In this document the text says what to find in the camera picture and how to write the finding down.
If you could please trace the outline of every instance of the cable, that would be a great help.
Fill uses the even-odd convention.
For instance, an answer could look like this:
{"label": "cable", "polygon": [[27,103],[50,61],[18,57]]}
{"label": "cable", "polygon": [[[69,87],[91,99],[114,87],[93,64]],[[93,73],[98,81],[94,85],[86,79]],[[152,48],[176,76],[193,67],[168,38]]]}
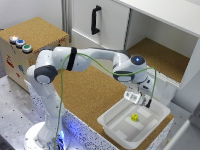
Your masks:
{"label": "cable", "polygon": [[[57,140],[57,136],[58,136],[58,130],[59,130],[59,126],[60,126],[60,114],[61,114],[61,106],[62,106],[62,102],[63,102],[63,68],[64,68],[64,64],[65,64],[65,61],[67,60],[67,58],[69,58],[71,54],[69,54],[68,56],[65,57],[64,61],[63,61],[63,64],[62,64],[62,68],[61,68],[61,101],[60,101],[60,108],[59,108],[59,116],[58,116],[58,126],[57,126],[57,131],[56,131],[56,138],[55,138],[55,142],[54,142],[54,150],[56,150],[56,140]],[[107,72],[113,74],[113,75],[117,75],[117,76],[130,76],[130,75],[133,75],[133,74],[136,74],[136,73],[139,73],[139,72],[142,72],[142,71],[145,71],[145,70],[148,70],[148,69],[154,69],[155,70],[155,78],[154,78],[154,85],[153,85],[153,90],[152,90],[152,93],[151,93],[151,98],[149,100],[149,103],[147,104],[146,107],[150,107],[150,104],[151,104],[151,101],[152,101],[152,98],[153,98],[153,94],[154,94],[154,89],[155,89],[155,85],[156,85],[156,68],[154,67],[149,67],[149,68],[145,68],[145,69],[142,69],[142,70],[139,70],[139,71],[136,71],[136,72],[132,72],[132,73],[128,73],[128,74],[117,74],[117,73],[114,73],[114,72],[111,72],[109,71],[108,69],[106,69],[103,65],[101,65],[96,59],[86,55],[86,54],[82,54],[82,53],[77,53],[77,55],[83,55],[83,56],[86,56],[90,59],[92,59],[94,62],[96,62],[99,66],[101,66],[104,70],[106,70]]]}

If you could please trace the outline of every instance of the brown work surface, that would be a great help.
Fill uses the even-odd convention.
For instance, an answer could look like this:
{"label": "brown work surface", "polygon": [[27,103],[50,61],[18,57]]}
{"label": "brown work surface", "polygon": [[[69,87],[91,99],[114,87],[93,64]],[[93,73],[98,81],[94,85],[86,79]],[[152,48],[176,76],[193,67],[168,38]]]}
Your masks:
{"label": "brown work surface", "polygon": [[68,36],[66,32],[40,17],[27,20],[0,31],[0,37],[5,39],[7,42],[10,42],[10,36],[12,35],[18,36],[19,39],[24,39],[26,44],[31,44],[33,51],[49,45],[62,37]]}
{"label": "brown work surface", "polygon": [[[60,78],[59,72],[53,83],[59,95],[61,93]],[[104,133],[97,118],[123,98],[126,87],[93,66],[83,72],[64,71],[63,81],[65,107],[120,150],[123,150],[124,148]],[[145,150],[172,119],[173,116],[169,115],[137,150]]]}
{"label": "brown work surface", "polygon": [[131,47],[128,52],[131,55],[142,55],[147,65],[156,67],[159,72],[178,82],[181,82],[190,60],[148,38]]}

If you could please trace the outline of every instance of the cabinet handle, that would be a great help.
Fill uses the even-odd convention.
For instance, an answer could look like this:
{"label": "cabinet handle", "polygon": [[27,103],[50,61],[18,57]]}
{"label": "cabinet handle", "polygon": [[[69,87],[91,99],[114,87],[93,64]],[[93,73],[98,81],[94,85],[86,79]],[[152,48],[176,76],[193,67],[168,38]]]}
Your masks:
{"label": "cabinet handle", "polygon": [[101,10],[101,7],[97,5],[96,8],[94,8],[92,11],[92,26],[91,26],[92,35],[100,32],[100,30],[96,28],[96,16],[97,16],[96,12],[99,10]]}

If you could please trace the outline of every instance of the cabinet door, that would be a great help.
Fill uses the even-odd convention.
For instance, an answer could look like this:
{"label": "cabinet door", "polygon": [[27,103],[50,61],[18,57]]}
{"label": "cabinet door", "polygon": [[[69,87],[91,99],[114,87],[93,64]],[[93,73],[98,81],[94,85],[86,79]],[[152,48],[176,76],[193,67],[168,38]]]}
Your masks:
{"label": "cabinet door", "polygon": [[[92,11],[96,6],[96,28],[99,33],[92,35]],[[73,29],[99,45],[111,49],[124,49],[130,9],[112,0],[74,0]]]}

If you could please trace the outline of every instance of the cardboard box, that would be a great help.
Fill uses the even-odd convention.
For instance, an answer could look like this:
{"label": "cardboard box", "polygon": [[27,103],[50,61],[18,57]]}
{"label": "cardboard box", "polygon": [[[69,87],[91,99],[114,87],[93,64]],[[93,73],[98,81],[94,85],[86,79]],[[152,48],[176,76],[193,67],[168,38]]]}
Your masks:
{"label": "cardboard box", "polygon": [[[10,36],[16,35],[32,46],[32,53],[25,54],[10,44]],[[7,75],[28,91],[24,83],[27,69],[36,63],[44,46],[69,46],[69,35],[47,21],[36,17],[0,31],[0,51]]]}

